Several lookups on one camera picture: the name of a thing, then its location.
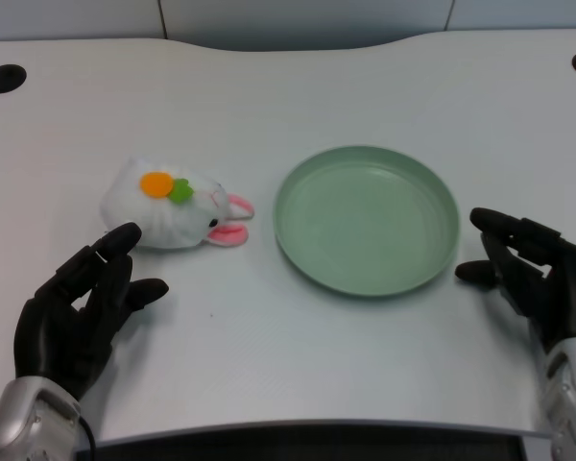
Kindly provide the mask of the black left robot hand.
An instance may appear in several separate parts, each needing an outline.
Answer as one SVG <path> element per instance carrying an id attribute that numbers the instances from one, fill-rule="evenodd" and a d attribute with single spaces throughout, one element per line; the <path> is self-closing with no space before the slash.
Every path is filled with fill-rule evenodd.
<path id="1" fill-rule="evenodd" d="M 21 311 L 15 375 L 41 376 L 80 400 L 106 368 L 111 342 L 134 312 L 169 291 L 161 279 L 132 281 L 135 223 L 109 231 L 62 264 Z"/>

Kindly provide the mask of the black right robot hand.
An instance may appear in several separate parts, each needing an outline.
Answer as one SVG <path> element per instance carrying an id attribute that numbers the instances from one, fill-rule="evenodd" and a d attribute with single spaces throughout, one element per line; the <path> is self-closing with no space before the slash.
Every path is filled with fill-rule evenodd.
<path id="1" fill-rule="evenodd" d="M 487 258 L 458 265 L 455 276 L 499 289 L 529 319 L 546 352 L 576 338 L 576 245 L 540 223 L 488 208 L 473 209 L 469 219 L 481 231 Z"/>

